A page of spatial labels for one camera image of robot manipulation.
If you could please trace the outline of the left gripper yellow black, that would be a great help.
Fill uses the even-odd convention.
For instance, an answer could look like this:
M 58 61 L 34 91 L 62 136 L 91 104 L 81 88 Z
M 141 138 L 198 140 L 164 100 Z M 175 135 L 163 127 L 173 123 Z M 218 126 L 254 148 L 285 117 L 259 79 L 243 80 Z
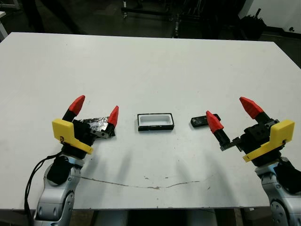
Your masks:
M 73 120 L 81 111 L 85 95 L 76 98 L 62 119 L 52 121 L 55 139 L 62 145 L 62 153 L 84 159 L 93 152 L 93 143 L 97 139 L 109 139 L 118 122 L 119 106 L 115 106 L 108 119 Z

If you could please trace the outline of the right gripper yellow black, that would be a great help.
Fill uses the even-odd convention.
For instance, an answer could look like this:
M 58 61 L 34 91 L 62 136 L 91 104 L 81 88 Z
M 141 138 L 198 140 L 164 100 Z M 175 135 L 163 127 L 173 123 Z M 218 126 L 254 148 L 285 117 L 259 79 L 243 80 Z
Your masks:
M 208 126 L 220 144 L 221 150 L 237 147 L 244 152 L 245 162 L 255 166 L 263 166 L 281 157 L 281 150 L 293 138 L 295 122 L 292 120 L 278 121 L 270 118 L 253 100 L 239 98 L 246 113 L 258 124 L 248 127 L 244 134 L 230 141 L 223 131 L 224 126 L 210 111 L 206 111 Z

